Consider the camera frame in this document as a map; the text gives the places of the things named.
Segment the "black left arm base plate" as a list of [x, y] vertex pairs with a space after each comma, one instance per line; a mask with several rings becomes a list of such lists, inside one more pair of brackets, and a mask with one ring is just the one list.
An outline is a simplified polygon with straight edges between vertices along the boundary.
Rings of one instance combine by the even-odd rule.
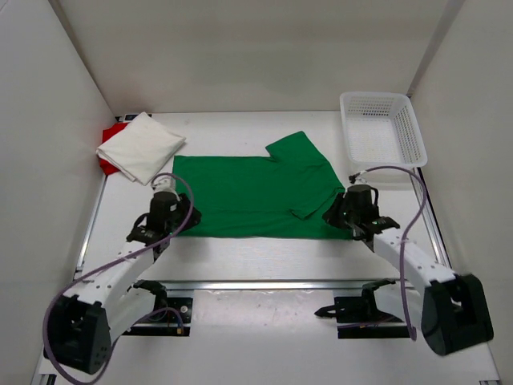
[[135, 324], [123, 336], [188, 337], [192, 326], [194, 292], [167, 290], [166, 306], [175, 311], [160, 311]]

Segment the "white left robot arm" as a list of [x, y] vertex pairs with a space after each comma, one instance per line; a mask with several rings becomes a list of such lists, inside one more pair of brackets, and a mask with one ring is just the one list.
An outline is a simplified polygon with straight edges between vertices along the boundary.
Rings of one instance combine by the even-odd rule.
[[111, 357], [118, 338], [136, 323], [172, 312], [166, 288], [142, 279], [170, 240], [200, 223], [185, 193], [154, 193], [111, 262], [72, 282], [50, 303], [43, 319], [43, 354], [56, 369], [94, 375]]

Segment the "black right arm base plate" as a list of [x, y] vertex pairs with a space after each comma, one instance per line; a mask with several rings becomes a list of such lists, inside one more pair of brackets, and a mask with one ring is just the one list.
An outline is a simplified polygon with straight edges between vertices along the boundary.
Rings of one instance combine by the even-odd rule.
[[403, 321], [380, 310], [372, 312], [362, 297], [335, 297], [332, 305], [319, 308], [314, 315], [335, 319], [340, 340], [410, 337]]

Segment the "green t-shirt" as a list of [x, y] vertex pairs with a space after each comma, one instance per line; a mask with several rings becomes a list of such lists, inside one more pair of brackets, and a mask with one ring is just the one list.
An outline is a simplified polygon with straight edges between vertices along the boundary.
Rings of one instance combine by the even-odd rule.
[[265, 148], [266, 156], [176, 156], [180, 192], [192, 191], [201, 221], [185, 237], [348, 240], [322, 216], [345, 188], [304, 132]]

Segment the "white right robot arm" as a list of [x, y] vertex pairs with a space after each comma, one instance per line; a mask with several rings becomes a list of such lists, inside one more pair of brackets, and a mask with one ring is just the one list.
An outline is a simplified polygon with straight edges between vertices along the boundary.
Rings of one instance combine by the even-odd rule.
[[328, 225], [348, 230], [355, 241], [396, 268], [400, 277], [366, 283], [349, 305], [318, 310], [318, 317], [346, 322], [356, 315], [369, 324], [394, 316], [421, 332], [440, 356], [494, 338], [481, 281], [437, 263], [405, 236], [396, 221], [381, 216], [377, 189], [365, 184], [349, 187], [337, 194], [323, 218]]

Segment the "white t-shirt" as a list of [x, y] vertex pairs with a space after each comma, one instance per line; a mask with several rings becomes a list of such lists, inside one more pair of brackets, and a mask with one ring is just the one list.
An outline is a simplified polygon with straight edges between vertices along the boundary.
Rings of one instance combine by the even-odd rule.
[[121, 171], [130, 181], [148, 184], [186, 138], [139, 113], [123, 130], [96, 149], [96, 155]]

